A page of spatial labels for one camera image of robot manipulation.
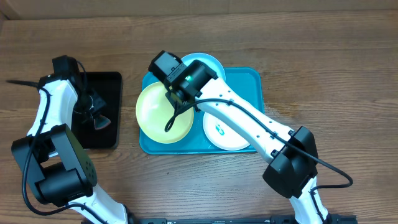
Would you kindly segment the yellow-green plate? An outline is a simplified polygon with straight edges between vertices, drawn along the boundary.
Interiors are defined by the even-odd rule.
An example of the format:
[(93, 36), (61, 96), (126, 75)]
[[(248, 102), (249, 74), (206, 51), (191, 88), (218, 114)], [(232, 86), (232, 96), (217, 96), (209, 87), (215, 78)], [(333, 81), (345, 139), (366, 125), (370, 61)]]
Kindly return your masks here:
[(155, 142), (171, 144), (183, 139), (194, 121), (193, 109), (178, 115), (169, 131), (165, 126), (174, 115), (174, 108), (166, 98), (161, 82), (145, 87), (137, 99), (136, 118), (144, 134)]

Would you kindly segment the light blue plate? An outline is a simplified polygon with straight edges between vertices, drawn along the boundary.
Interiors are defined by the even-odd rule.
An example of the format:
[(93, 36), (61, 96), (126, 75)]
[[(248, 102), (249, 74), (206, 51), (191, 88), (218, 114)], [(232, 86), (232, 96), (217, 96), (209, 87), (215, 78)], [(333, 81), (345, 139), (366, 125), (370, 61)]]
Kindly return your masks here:
[(182, 62), (188, 66), (194, 60), (199, 60), (205, 64), (207, 64), (212, 70), (216, 72), (216, 74), (222, 78), (224, 81), (226, 80), (226, 73), (224, 67), (220, 63), (220, 61), (213, 57), (212, 55), (206, 53), (192, 53), (182, 57)]

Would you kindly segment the black and orange sponge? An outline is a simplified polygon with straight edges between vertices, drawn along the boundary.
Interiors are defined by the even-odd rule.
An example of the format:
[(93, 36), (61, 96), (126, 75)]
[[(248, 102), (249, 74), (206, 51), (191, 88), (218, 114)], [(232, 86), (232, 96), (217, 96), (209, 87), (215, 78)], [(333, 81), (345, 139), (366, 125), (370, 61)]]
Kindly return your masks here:
[(93, 125), (95, 130), (104, 129), (111, 124), (109, 118), (100, 114), (97, 118), (93, 120)]

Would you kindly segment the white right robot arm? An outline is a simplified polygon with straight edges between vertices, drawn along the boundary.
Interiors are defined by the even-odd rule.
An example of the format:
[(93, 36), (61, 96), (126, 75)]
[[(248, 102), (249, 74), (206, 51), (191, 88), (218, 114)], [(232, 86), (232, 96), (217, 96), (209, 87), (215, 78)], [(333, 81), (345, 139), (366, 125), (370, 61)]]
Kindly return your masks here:
[(194, 107), (220, 119), (243, 137), (268, 166), (263, 179), (289, 199), (297, 223), (326, 223), (328, 210), (316, 189), (318, 152), (314, 135), (305, 127), (294, 131), (278, 123), (238, 96), (209, 64), (185, 64), (161, 51), (149, 71), (161, 81), (178, 116)]

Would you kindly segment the white plate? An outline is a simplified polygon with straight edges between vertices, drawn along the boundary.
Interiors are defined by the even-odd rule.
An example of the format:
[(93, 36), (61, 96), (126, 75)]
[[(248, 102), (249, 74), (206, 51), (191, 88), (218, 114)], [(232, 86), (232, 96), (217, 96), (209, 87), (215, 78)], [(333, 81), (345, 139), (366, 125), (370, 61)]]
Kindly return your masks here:
[(249, 146), (242, 136), (209, 113), (204, 113), (203, 130), (208, 140), (220, 149), (238, 151)]

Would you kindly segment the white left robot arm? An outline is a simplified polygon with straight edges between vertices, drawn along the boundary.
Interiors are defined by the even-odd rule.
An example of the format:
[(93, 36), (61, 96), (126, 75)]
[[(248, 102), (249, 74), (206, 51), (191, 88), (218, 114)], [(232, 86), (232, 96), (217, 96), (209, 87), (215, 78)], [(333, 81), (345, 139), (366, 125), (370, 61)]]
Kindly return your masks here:
[(40, 104), (26, 137), (11, 151), (22, 172), (22, 198), (40, 216), (29, 194), (55, 213), (72, 209), (87, 223), (135, 223), (136, 217), (99, 185), (89, 148), (114, 149), (119, 140), (123, 81), (119, 72), (87, 72), (77, 59), (52, 60), (53, 73), (27, 86)]

